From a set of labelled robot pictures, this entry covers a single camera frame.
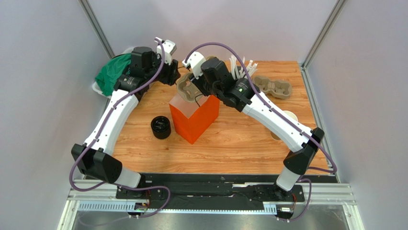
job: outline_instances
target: wooden tabletop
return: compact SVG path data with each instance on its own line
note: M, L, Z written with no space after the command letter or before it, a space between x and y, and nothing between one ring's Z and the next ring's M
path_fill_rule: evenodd
M273 80L289 81L292 96L282 100L268 95L282 110L293 112L299 122L315 128L300 69L294 61L256 61L262 75ZM219 116L193 144L180 137L171 124L171 135L157 139L150 128L159 115L171 121L169 101L177 93L176 86L156 82L130 114L119 135L114 157L123 165L140 173L239 173L279 174L289 152L282 141L271 138L270 131L255 119L226 107L220 102ZM327 169L326 158L319 151L311 166ZM308 174L325 174L310 170Z

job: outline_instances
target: white wall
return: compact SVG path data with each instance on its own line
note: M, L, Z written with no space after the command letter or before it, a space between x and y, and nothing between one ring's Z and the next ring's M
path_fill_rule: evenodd
M308 70L368 230L408 225L406 9L406 0L349 0Z
M154 47L158 36L177 44L177 60L204 42L222 42L254 60L304 61L336 0L89 0L115 54ZM230 57L220 47L205 56Z
M75 0L1 1L0 37L0 229L56 229L108 57Z

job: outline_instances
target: orange paper bag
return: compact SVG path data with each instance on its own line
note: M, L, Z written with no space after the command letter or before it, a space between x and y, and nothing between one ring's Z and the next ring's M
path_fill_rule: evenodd
M212 95L200 98L198 104L186 102L179 94L169 103L176 132L190 144L217 119L220 109L220 100Z

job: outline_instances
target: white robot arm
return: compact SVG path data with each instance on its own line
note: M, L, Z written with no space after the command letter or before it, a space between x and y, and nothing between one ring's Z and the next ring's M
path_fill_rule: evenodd
M82 174L110 184L115 183L131 188L136 188L139 185L141 175L123 167L120 161L112 157L112 154L123 125L142 99L144 93L147 92L149 86L126 97L114 110L111 111L111 108L129 92L147 83L158 71L162 58L164 59L164 66L156 80L173 85L180 78L180 73L177 70L178 61L171 57L177 49L176 44L170 40L163 41L162 44L164 48L163 57L161 55L163 53L161 46L157 47L157 53L153 52L149 47L134 48L131 53L131 63L117 80L112 98L99 123L82 145L75 144L73 146L71 154L76 160L86 147L98 137L78 163L78 168ZM101 126L104 128L102 133L99 134Z
M250 87L247 78L234 79L225 63L217 58L205 60L199 52L193 52L189 59L184 60L182 64L186 68L192 69L193 76L191 76L190 81L204 96L214 95L226 106L255 118L288 146L290 152L283 161L285 167L282 169L276 185L283 192L290 191L296 181L305 174L318 150L317 146L301 133L304 132L320 142L324 137L323 130L320 128L311 130L293 120L257 89L260 97L271 105L271 108L268 108ZM299 133L282 116L302 132Z

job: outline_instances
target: green bag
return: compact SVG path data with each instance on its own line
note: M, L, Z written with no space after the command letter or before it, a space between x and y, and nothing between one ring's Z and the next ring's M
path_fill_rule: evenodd
M130 53L122 54L112 58L95 77L96 83L105 96L112 95L116 80L122 75L126 66L130 64L130 55Z

